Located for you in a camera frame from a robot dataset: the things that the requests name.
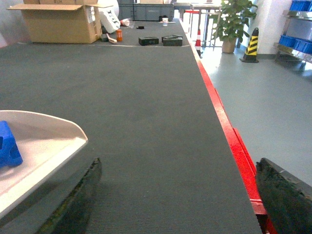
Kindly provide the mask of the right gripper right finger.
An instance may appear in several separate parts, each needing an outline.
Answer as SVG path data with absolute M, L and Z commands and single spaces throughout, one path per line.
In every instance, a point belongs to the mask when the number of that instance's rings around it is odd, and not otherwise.
M 279 234 L 312 232 L 312 187 L 267 158 L 256 163 L 257 189 Z

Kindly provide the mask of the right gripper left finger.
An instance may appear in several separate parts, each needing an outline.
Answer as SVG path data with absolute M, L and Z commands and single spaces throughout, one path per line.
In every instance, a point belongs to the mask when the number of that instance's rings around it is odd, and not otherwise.
M 102 176 L 102 163 L 94 159 L 79 183 L 53 211 L 38 234 L 83 234 L 86 232 Z

